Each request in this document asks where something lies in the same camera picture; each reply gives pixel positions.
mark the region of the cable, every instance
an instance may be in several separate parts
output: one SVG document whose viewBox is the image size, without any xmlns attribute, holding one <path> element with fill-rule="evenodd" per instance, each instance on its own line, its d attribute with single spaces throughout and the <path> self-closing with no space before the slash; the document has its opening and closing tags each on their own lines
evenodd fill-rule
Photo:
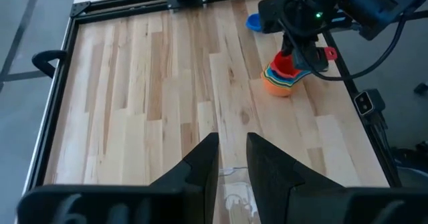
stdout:
<svg viewBox="0 0 428 224">
<path fill-rule="evenodd" d="M 402 14 L 402 16 L 400 18 L 400 22 L 399 22 L 399 24 L 397 26 L 397 30 L 395 30 L 394 38 L 391 41 L 391 44 L 389 45 L 389 47 L 387 48 L 387 50 L 385 50 L 385 52 L 380 56 L 380 58 L 374 64 L 372 64 L 370 67 L 368 67 L 367 69 L 365 69 L 365 70 L 363 70 L 361 72 L 358 72 L 356 74 L 352 74 L 352 75 L 349 75 L 349 76 L 342 76 L 342 77 L 330 77 L 330 76 L 325 76 L 325 75 L 320 74 L 320 72 L 318 72 L 315 69 L 315 67 L 306 60 L 304 54 L 302 53 L 302 50 L 298 47 L 298 45 L 296 43 L 296 40 L 293 38 L 293 36 L 290 34 L 290 32 L 287 31 L 287 29 L 285 28 L 284 24 L 281 21 L 280 21 L 280 24 L 285 29 L 285 32 L 288 35 L 288 38 L 290 39 L 290 41 L 294 45 L 294 49 L 297 51 L 297 53 L 303 59 L 303 62 L 306 65 L 309 66 L 311 72 L 316 77 L 318 77 L 318 78 L 320 78 L 322 80 L 327 80 L 327 81 L 347 81 L 347 80 L 353 80 L 353 79 L 359 78 L 361 76 L 364 76 L 364 75 L 372 72 L 373 70 L 375 70 L 377 67 L 379 67 L 384 62 L 384 60 L 394 50 L 397 42 L 400 40 L 400 36 L 401 36 L 401 33 L 403 32 L 406 20 L 407 20 L 407 14 Z"/>
<path fill-rule="evenodd" d="M 386 152 L 385 155 L 387 155 L 392 161 L 392 163 L 391 163 L 393 165 L 392 168 L 395 171 L 395 174 L 397 175 L 397 178 L 394 181 L 396 182 L 396 185 L 398 185 L 398 187 L 402 187 L 403 184 L 401 183 L 401 179 L 399 177 L 398 166 L 395 163 L 395 157 L 394 157 L 393 152 L 391 151 L 391 147 L 390 147 L 389 142 L 388 142 L 387 132 L 385 130 L 386 127 L 383 124 L 378 123 L 378 124 L 374 124 L 373 128 L 374 128 L 375 132 L 380 134 L 379 138 L 380 138 L 382 145 L 384 147 L 384 150 Z"/>
</svg>

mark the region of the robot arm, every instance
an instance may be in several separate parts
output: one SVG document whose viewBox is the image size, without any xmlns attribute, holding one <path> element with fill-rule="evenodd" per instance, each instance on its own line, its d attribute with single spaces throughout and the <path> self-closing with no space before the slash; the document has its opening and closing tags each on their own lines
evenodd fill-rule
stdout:
<svg viewBox="0 0 428 224">
<path fill-rule="evenodd" d="M 343 81 L 361 77 L 377 68 L 397 44 L 407 17 L 426 0 L 263 0 L 259 3 L 264 33 L 284 32 L 283 55 L 293 55 L 294 67 L 310 70 L 324 80 Z M 350 27 L 367 40 L 400 19 L 396 34 L 385 53 L 368 69 L 344 77 L 319 73 L 327 59 L 317 51 L 316 37 L 336 27 Z"/>
</svg>

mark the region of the black cable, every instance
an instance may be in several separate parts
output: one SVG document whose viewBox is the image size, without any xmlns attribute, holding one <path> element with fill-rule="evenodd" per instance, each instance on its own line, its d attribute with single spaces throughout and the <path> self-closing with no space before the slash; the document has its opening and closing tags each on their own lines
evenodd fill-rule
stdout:
<svg viewBox="0 0 428 224">
<path fill-rule="evenodd" d="M 347 81 L 347 80 L 353 80 L 355 78 L 359 78 L 361 76 L 364 76 L 370 72 L 372 72 L 373 70 L 375 70 L 377 67 L 379 67 L 384 60 L 389 56 L 389 54 L 394 50 L 397 42 L 400 39 L 401 33 L 403 32 L 403 28 L 404 25 L 406 23 L 407 20 L 407 14 L 403 14 L 400 18 L 400 22 L 397 26 L 397 30 L 395 30 L 395 34 L 394 34 L 394 38 L 391 41 L 391 44 L 389 45 L 389 47 L 387 48 L 387 50 L 385 50 L 385 52 L 380 56 L 380 58 L 374 63 L 372 64 L 370 67 L 368 67 L 367 69 L 358 72 L 356 74 L 352 74 L 349 76 L 342 76 L 342 77 L 330 77 L 330 76 L 324 76 L 322 74 L 320 74 L 320 72 L 318 72 L 315 67 L 308 62 L 308 60 L 306 60 L 304 54 L 302 53 L 302 50 L 298 47 L 296 40 L 293 38 L 293 36 L 290 34 L 289 31 L 287 31 L 286 27 L 284 26 L 283 23 L 280 24 L 282 25 L 282 27 L 285 29 L 286 34 L 288 35 L 288 38 L 290 39 L 290 41 L 292 42 L 294 49 L 297 51 L 297 53 L 300 55 L 300 57 L 303 59 L 303 62 L 309 66 L 311 72 L 318 78 L 322 79 L 322 80 L 328 80 L 328 81 Z"/>
<path fill-rule="evenodd" d="M 397 180 L 395 180 L 396 185 L 398 185 L 398 187 L 402 187 L 403 184 L 401 183 L 401 179 L 399 177 L 399 171 L 398 171 L 398 167 L 397 167 L 397 165 L 395 163 L 394 154 L 391 151 L 391 147 L 390 147 L 389 142 L 388 142 L 387 132 L 385 130 L 385 126 L 383 124 L 381 124 L 381 123 L 378 123 L 378 124 L 374 124 L 373 128 L 374 128 L 374 131 L 380 133 L 379 137 L 380 137 L 382 145 L 383 145 L 383 147 L 384 147 L 384 149 L 386 151 L 385 154 L 388 155 L 389 158 L 392 160 L 392 164 L 393 164 L 392 167 L 393 167 L 393 169 L 395 171 L 395 174 L 397 174 Z"/>
<path fill-rule="evenodd" d="M 313 35 L 317 35 L 319 33 L 322 33 L 323 31 L 330 30 L 334 27 L 332 24 L 330 24 L 330 25 L 323 25 L 322 27 L 319 27 L 318 29 L 315 29 L 312 31 L 302 31 L 297 27 L 294 27 L 286 18 L 283 18 L 282 21 L 284 21 L 284 25 L 286 26 L 286 29 L 291 29 L 293 33 L 299 35 L 300 37 L 310 37 Z"/>
</svg>

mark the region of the wood grain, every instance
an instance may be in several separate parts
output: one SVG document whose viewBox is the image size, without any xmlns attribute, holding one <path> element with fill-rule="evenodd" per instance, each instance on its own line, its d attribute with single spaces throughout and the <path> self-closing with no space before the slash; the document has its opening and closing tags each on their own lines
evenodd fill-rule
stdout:
<svg viewBox="0 0 428 224">
<path fill-rule="evenodd" d="M 247 166 L 256 132 L 342 185 L 387 186 L 343 83 L 307 76 L 290 98 L 264 91 L 282 37 L 245 27 L 258 1 L 81 26 L 45 183 L 147 185 L 210 132 L 221 168 Z M 223 206 L 234 186 L 222 181 L 216 220 L 248 223 L 246 207 Z"/>
</svg>

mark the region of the aluminum frame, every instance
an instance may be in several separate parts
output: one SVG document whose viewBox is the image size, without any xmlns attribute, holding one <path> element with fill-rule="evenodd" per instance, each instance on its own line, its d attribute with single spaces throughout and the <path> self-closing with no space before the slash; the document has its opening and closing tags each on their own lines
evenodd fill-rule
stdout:
<svg viewBox="0 0 428 224">
<path fill-rule="evenodd" d="M 216 1 L 224 0 L 206 0 L 204 2 L 212 3 Z M 45 107 L 45 113 L 41 122 L 39 135 L 37 137 L 37 142 L 33 152 L 33 157 L 27 174 L 27 180 L 23 190 L 24 193 L 35 187 L 43 185 L 44 182 L 79 26 L 86 23 L 106 21 L 121 17 L 130 17 L 156 11 L 165 11 L 168 9 L 182 9 L 187 7 L 171 6 L 172 5 L 168 4 L 168 0 L 101 0 L 75 3 L 72 5 L 70 20 L 68 22 L 66 35 L 62 45 L 62 51 L 66 53 L 65 57 L 58 61 L 56 68 L 53 68 L 49 73 L 45 73 L 47 75 L 53 76 L 53 80 Z M 410 19 L 428 17 L 428 11 L 419 12 L 416 14 L 417 15 Z M 336 48 L 338 54 L 336 64 L 340 75 L 349 75 L 348 68 L 346 67 L 346 64 L 339 52 L 339 49 L 337 48 L 336 43 L 334 42 L 331 33 L 326 31 L 323 33 L 323 35 L 326 43 L 329 46 Z M 344 84 L 348 90 L 350 98 L 358 94 L 358 90 L 352 80 L 345 81 Z M 365 121 L 363 121 L 363 119 L 361 120 L 390 186 L 400 187 L 401 182 L 395 170 L 394 162 L 389 157 L 387 150 L 383 147 L 382 140 L 375 127 L 371 126 L 370 124 L 365 124 Z"/>
</svg>

